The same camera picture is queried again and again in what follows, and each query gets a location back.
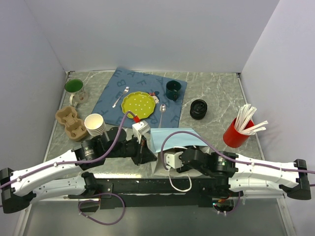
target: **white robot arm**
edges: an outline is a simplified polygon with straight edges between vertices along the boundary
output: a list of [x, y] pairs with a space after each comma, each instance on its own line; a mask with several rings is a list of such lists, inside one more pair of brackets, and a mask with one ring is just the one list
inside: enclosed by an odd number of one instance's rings
[[[63, 195], [77, 195], [85, 198], [98, 192], [98, 180], [92, 173], [85, 172], [75, 178], [58, 178], [103, 165], [105, 159], [99, 161], [98, 159], [107, 150], [110, 152], [106, 158], [131, 157], [136, 165], [156, 161], [156, 156], [148, 149], [146, 139], [143, 137], [143, 134], [149, 129], [145, 121], [138, 122], [133, 125], [135, 137], [126, 141], [126, 133], [122, 132], [115, 147], [112, 148], [113, 142], [111, 141], [118, 132], [117, 129], [112, 128], [106, 136], [102, 135], [84, 141], [79, 147], [35, 167], [21, 171], [13, 171], [9, 168], [1, 170], [0, 183], [3, 186], [1, 198], [4, 213], [22, 210], [29, 204], [46, 198]], [[308, 200], [311, 198], [310, 184], [306, 174], [282, 171], [282, 169], [306, 170], [304, 160], [276, 163], [255, 160], [235, 153], [222, 153], [233, 160], [252, 164], [235, 163], [215, 152], [204, 153], [199, 147], [193, 146], [184, 151], [176, 149], [173, 152], [168, 151], [164, 153], [164, 159], [179, 173], [196, 169], [205, 176], [212, 177], [212, 179], [209, 178], [209, 181], [214, 178], [216, 187], [214, 193], [210, 193], [212, 197], [216, 197], [218, 191], [224, 190], [231, 193], [242, 192], [242, 195], [259, 195], [260, 197], [286, 193], [288, 197], [294, 199]], [[279, 170], [254, 163], [278, 167]], [[157, 189], [156, 193], [161, 194], [163, 190]]]

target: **silver fork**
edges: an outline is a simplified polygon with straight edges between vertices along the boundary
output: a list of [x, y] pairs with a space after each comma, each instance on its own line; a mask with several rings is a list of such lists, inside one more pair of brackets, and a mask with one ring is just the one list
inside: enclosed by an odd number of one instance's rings
[[128, 93], [129, 87], [126, 87], [125, 90], [123, 91], [123, 94], [117, 99], [117, 101], [114, 103], [113, 108], [116, 107], [116, 104], [118, 103], [119, 99], [124, 96], [126, 93]]

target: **gray marble surface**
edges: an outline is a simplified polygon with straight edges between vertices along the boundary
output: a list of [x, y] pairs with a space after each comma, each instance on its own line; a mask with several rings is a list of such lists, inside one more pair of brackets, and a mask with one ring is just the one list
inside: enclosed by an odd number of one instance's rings
[[[261, 159], [255, 136], [251, 136], [240, 148], [230, 148], [223, 141], [223, 134], [237, 116], [238, 106], [244, 105], [242, 91], [235, 73], [192, 73], [192, 72], [146, 72], [168, 78], [187, 81], [179, 127], [192, 127], [200, 136], [219, 150], [239, 153], [255, 159]], [[89, 93], [87, 103], [77, 106], [81, 119], [85, 119], [93, 110], [99, 96], [111, 78], [113, 71], [72, 72], [69, 79], [80, 79]], [[194, 120], [189, 114], [192, 101], [203, 99], [208, 104], [204, 119]], [[65, 95], [63, 107], [69, 106], [69, 94]], [[126, 129], [127, 138], [132, 129]], [[57, 124], [47, 159], [51, 160], [79, 143], [71, 141], [64, 132], [64, 126]], [[110, 158], [104, 165], [89, 169], [98, 178], [150, 178], [153, 177], [151, 164], [136, 166], [131, 158]]]

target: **red cup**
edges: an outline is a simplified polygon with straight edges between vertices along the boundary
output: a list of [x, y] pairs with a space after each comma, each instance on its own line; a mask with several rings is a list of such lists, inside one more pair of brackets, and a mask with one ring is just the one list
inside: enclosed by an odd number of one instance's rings
[[[225, 144], [231, 148], [240, 147], [250, 136], [250, 135], [240, 134], [239, 132], [237, 132], [234, 127], [235, 121], [236, 121], [236, 118], [228, 127], [226, 132], [223, 134], [223, 140]], [[250, 128], [252, 126], [254, 126], [254, 123], [250, 120], [244, 129]]]

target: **spoon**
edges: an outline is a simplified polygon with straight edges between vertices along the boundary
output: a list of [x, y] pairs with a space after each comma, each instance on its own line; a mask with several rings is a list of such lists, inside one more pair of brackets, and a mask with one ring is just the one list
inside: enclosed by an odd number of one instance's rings
[[166, 105], [165, 105], [165, 104], [162, 104], [162, 105], [159, 107], [159, 111], [161, 112], [161, 119], [159, 120], [159, 125], [158, 125], [158, 127], [161, 128], [161, 126], [162, 126], [162, 115], [163, 115], [163, 113], [166, 111]]

